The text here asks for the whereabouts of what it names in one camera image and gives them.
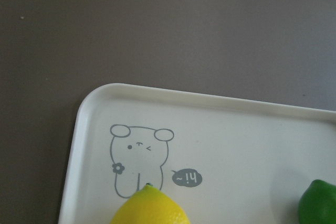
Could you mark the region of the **yellow lemon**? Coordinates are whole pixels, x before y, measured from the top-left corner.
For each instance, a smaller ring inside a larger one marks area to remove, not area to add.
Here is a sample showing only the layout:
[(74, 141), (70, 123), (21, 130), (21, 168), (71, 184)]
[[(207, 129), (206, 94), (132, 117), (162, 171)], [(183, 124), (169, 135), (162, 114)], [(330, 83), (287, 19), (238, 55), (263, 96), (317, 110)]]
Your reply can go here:
[(190, 223), (183, 208), (166, 194), (146, 184), (115, 213), (111, 223)]

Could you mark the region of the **green lime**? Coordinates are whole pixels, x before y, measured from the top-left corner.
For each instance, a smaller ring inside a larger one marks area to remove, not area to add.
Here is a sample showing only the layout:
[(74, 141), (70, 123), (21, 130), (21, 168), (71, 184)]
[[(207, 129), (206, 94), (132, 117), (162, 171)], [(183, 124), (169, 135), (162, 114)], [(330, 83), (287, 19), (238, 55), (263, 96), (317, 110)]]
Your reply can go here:
[(299, 223), (335, 223), (335, 185), (314, 180), (298, 204)]

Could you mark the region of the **cream rabbit tray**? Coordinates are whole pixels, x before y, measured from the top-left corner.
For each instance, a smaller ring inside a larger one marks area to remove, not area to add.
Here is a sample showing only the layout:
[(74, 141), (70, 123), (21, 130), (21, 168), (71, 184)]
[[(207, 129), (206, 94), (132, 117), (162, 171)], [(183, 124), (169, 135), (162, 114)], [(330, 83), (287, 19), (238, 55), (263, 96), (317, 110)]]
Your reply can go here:
[(335, 183), (335, 113), (107, 84), (77, 114), (59, 223), (109, 223), (146, 183), (192, 223), (297, 223), (315, 179)]

